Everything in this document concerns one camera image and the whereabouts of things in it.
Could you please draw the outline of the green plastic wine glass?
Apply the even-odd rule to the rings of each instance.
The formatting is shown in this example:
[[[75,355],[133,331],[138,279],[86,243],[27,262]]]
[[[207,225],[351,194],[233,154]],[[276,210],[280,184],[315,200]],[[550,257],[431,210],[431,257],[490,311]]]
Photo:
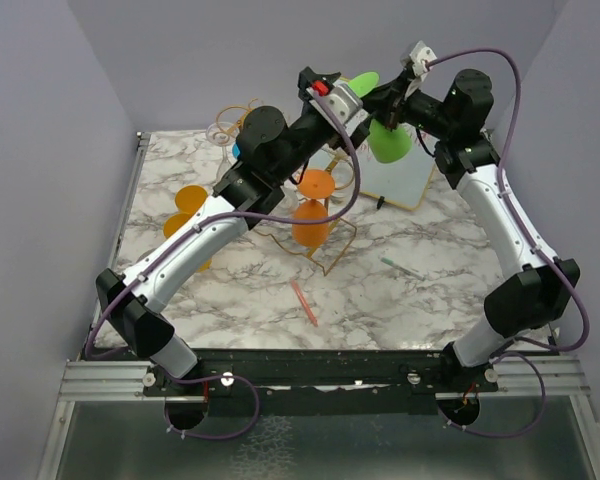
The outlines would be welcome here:
[[[379,79],[377,72],[369,71],[352,78],[348,85],[359,98],[363,98],[378,85]],[[412,147],[411,138],[403,127],[389,129],[375,119],[370,122],[367,143],[375,159],[383,164],[403,159]]]

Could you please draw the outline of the clear tall wine glass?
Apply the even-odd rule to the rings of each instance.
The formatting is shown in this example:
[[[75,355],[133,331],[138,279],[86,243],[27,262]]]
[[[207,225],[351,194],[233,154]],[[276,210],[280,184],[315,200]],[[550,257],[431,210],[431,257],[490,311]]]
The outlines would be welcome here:
[[[216,171],[216,181],[219,182],[235,162],[233,147],[239,133],[236,123],[215,121],[206,130],[206,138],[213,145],[220,147],[222,158]]]

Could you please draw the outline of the orange plastic wine glass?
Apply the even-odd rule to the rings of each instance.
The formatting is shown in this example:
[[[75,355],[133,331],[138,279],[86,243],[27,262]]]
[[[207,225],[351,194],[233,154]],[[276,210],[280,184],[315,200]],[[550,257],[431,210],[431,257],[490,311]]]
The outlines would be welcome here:
[[[323,220],[328,216],[324,201],[335,191],[335,180],[325,170],[309,169],[298,185],[305,200],[294,211],[296,220]],[[293,224],[292,237],[300,245],[309,248],[321,246],[328,238],[328,223]]]

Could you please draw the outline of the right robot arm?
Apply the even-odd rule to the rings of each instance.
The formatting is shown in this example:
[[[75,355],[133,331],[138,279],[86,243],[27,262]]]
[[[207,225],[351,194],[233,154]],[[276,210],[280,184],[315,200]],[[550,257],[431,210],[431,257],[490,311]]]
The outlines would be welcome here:
[[[374,72],[350,80],[349,87],[370,115],[370,148],[384,163],[408,149],[408,124],[435,138],[433,156],[449,186],[469,205],[484,229],[505,280],[484,299],[483,314],[463,336],[444,349],[441,383],[461,391],[485,364],[527,332],[559,319],[572,301],[580,268],[562,259],[543,240],[508,185],[503,161],[483,132],[494,103],[492,81],[475,69],[458,72],[445,98],[423,93],[417,77],[403,71],[380,84]]]

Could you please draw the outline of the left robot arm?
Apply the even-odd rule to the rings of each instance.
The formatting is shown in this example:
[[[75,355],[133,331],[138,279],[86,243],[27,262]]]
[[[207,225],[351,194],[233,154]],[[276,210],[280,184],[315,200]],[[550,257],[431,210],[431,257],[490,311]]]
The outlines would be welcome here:
[[[349,156],[356,155],[360,142],[345,127],[376,84],[374,72],[341,83],[335,74],[305,68],[298,79],[300,117],[287,123],[276,107],[251,110],[236,138],[235,163],[192,217],[123,273],[106,269],[98,275],[97,323],[110,323],[133,353],[160,367],[175,392],[194,392],[201,371],[197,355],[162,311],[213,255],[259,222],[276,221],[272,212],[283,199],[283,184],[323,146],[342,146]]]

